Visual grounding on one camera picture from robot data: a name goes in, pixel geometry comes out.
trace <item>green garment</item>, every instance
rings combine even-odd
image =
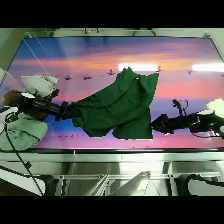
[[[7,125],[7,130],[16,150],[22,151],[37,145],[46,135],[48,125],[24,113],[19,114],[18,118],[18,120]],[[5,131],[0,134],[0,150],[13,150],[8,142]]]
[[[159,74],[136,74],[123,69],[113,84],[99,92],[72,103],[73,125],[81,127],[90,137],[101,137],[114,129],[122,139],[151,139],[150,109]]]

